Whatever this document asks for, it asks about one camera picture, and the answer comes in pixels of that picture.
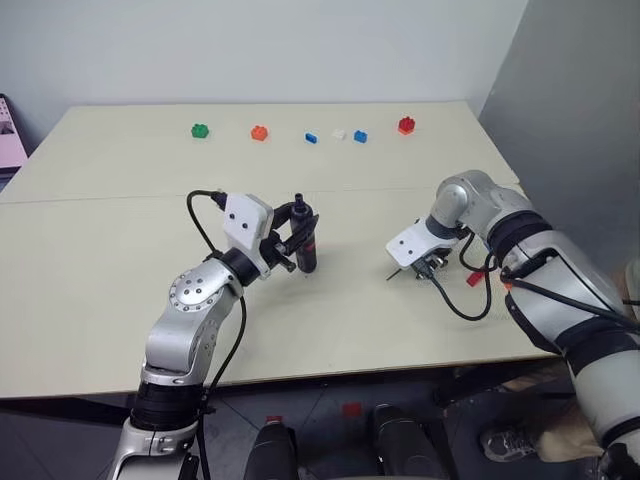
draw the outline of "pink object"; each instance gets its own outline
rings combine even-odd
[[[11,118],[9,106],[0,95],[0,169],[21,167],[26,161],[27,154]]]

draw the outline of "red block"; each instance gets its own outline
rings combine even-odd
[[[471,275],[469,275],[469,278],[467,278],[467,283],[469,284],[469,286],[475,287],[478,284],[478,282],[483,278],[484,278],[483,272],[473,272]]]
[[[411,117],[404,117],[398,122],[398,131],[403,135],[409,135],[416,128],[416,121]]]
[[[362,404],[360,402],[342,404],[343,417],[359,417],[361,415],[362,415]]]
[[[269,131],[267,130],[267,127],[263,127],[262,125],[256,125],[251,129],[251,138],[258,140],[259,142],[264,142],[267,135],[269,135]]]

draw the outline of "white block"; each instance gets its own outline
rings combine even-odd
[[[344,140],[344,137],[347,136],[344,130],[336,129],[331,134],[332,137],[337,138],[338,140]]]

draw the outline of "gray wall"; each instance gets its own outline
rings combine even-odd
[[[531,0],[480,115],[538,210],[605,271],[640,255],[640,1]]]
[[[37,145],[82,104],[467,99],[527,0],[0,0],[0,91]]]

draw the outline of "green block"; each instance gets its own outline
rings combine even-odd
[[[191,135],[193,138],[207,138],[207,135],[209,135],[209,127],[203,123],[196,123],[191,127]]]

